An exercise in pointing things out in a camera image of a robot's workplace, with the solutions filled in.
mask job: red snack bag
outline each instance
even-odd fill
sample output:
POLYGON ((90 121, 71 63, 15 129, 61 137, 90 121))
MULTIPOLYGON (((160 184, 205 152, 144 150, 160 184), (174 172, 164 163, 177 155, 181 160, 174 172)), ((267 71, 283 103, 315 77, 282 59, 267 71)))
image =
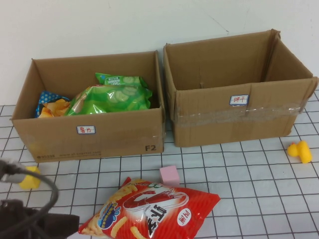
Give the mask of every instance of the red snack bag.
POLYGON ((79 233, 114 239, 193 239, 220 200, 216 194, 126 181, 79 233))

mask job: white grid mat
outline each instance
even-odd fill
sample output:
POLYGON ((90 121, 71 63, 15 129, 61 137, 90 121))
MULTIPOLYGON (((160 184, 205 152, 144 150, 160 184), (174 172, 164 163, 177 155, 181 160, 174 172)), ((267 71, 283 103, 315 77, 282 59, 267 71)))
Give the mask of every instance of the white grid mat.
MULTIPOLYGON (((41 163, 41 173, 60 189, 51 211, 79 215, 84 223, 128 176, 158 182, 160 167, 176 165, 182 187, 221 197, 196 238, 319 239, 318 97, 317 90, 287 137, 177 148, 168 123, 163 154, 41 163), (300 140, 312 149, 312 163, 287 156, 284 149, 300 140)), ((35 165, 9 120, 13 109, 0 107, 1 156, 35 165)), ((0 183, 0 200, 21 199, 28 207, 42 207, 50 195, 45 184, 23 191, 0 183)))

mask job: pink eraser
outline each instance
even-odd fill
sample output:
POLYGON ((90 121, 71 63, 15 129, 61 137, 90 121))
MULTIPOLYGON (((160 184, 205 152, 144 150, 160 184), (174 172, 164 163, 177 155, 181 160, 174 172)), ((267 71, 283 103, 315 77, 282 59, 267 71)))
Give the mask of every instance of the pink eraser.
POLYGON ((161 181, 164 185, 179 186, 179 174, 176 166, 160 168, 161 181))

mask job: empty cardboard box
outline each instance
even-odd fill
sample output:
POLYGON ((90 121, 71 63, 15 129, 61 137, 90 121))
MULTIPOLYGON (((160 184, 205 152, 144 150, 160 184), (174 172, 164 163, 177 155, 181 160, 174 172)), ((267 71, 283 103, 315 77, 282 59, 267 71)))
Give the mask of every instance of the empty cardboard box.
POLYGON ((167 44, 164 67, 180 147, 288 135, 318 84, 276 30, 167 44))
POLYGON ((35 161, 49 162, 161 153, 164 112, 158 54, 145 52, 32 60, 12 122, 35 161), (153 92, 151 108, 34 119, 42 91, 72 99, 98 84, 96 72, 143 77, 153 92))

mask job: green snack bag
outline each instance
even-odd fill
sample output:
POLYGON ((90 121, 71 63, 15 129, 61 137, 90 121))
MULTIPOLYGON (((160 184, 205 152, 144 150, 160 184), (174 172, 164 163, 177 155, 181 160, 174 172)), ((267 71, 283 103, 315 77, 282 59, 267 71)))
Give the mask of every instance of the green snack bag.
POLYGON ((95 73, 101 85, 129 85, 142 86, 147 88, 146 82, 139 76, 114 76, 102 73, 95 73))
POLYGON ((66 116, 149 109, 152 92, 137 85, 95 85, 78 94, 66 116))

